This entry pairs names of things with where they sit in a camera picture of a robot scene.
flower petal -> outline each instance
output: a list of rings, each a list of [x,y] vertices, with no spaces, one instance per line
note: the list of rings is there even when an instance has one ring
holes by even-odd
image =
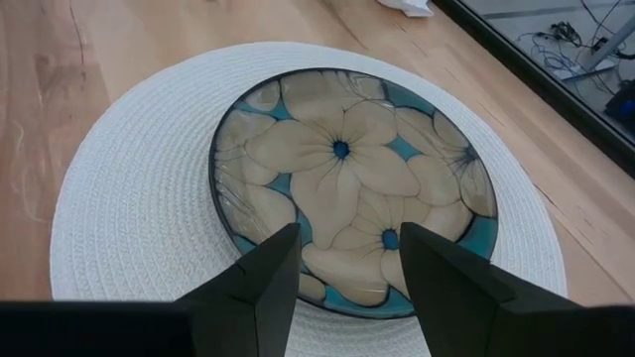
[[[328,249],[335,235],[351,222],[360,189],[359,179],[337,159],[292,175],[291,194],[309,220],[318,247]]]
[[[445,114],[439,110],[435,110],[434,114],[435,130],[440,137],[442,137],[447,143],[460,148],[467,148],[469,142],[467,138],[461,133],[456,126],[447,119]]]
[[[350,146],[384,145],[395,140],[397,128],[392,106],[362,101],[344,114],[341,138]]]
[[[305,298],[322,301],[326,298],[326,287],[318,279],[300,274],[300,294]]]
[[[373,222],[379,228],[378,234],[381,234],[386,229],[399,227],[403,211],[403,197],[385,196],[368,187],[364,187],[359,192],[357,215],[369,222]]]
[[[280,83],[277,80],[263,85],[245,98],[247,104],[262,111],[272,110],[279,100]]]
[[[384,231],[384,229],[381,228],[377,224],[377,222],[366,219],[359,214],[357,214],[355,218],[353,218],[353,221],[350,222],[350,225],[352,227],[355,227],[359,231],[371,235],[381,235],[381,233]]]
[[[381,274],[388,284],[397,289],[406,298],[410,298],[406,288],[404,271],[401,267],[399,251],[386,251],[381,257]]]
[[[355,147],[346,158],[346,166],[379,193],[409,196],[419,192],[417,178],[404,160],[386,147]]]
[[[494,188],[480,160],[469,163],[465,168],[460,179],[460,195],[467,207],[477,214],[486,217],[496,215]]]
[[[215,158],[217,170],[245,183],[267,184],[278,175],[249,158],[243,147],[217,152]]]
[[[430,116],[411,108],[397,108],[395,113],[399,135],[423,154],[450,159],[463,155],[463,148],[450,145],[437,135]]]
[[[296,208],[283,194],[253,184],[247,184],[247,193],[255,214],[253,219],[259,218],[269,230],[263,239],[296,221]]]
[[[364,99],[384,99],[384,89],[379,79],[358,72],[350,72],[347,78],[348,83],[344,86],[358,96]]]
[[[321,250],[308,244],[302,251],[307,268],[345,298],[364,306],[381,303],[388,285],[380,270],[381,243],[351,250]]]
[[[334,158],[325,137],[295,120],[277,122],[245,149],[256,163],[279,173],[313,169]]]
[[[271,182],[278,176],[278,173],[256,163],[247,155],[240,160],[240,163],[242,174],[245,178],[245,182],[247,183],[264,185]]]
[[[269,237],[265,223],[254,219],[255,213],[246,185],[225,172],[217,172],[216,182],[220,193],[218,200],[231,229],[254,243]]]
[[[253,184],[244,184],[220,172],[220,204],[232,229],[260,243],[288,223],[296,221],[296,209],[281,193]]]
[[[472,213],[462,201],[442,207],[432,207],[423,226],[455,242],[465,232]]]
[[[281,79],[282,97],[289,113],[335,141],[344,110],[362,100],[346,90],[334,71],[307,71]]]
[[[248,113],[234,109],[221,123],[216,135],[216,150],[224,151],[242,146],[253,137],[271,128],[276,119],[263,114]]]
[[[404,198],[404,215],[401,223],[413,222],[424,225],[430,213],[430,209],[429,205],[423,203],[418,198],[406,197]]]
[[[381,236],[379,234],[368,234],[348,226],[337,233],[330,248],[335,250],[348,250],[379,242],[381,242]]]
[[[417,155],[408,160],[410,170],[415,174],[421,190],[419,198],[431,205],[446,205],[459,200],[456,176],[446,162],[441,159]]]

wood grain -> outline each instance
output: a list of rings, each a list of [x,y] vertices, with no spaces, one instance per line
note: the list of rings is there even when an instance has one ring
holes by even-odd
[[[296,41],[419,74],[486,121],[551,213],[571,298],[635,298],[635,181],[433,6],[374,0],[0,0],[0,298],[50,298],[51,220],[90,126],[151,74],[204,52]]]

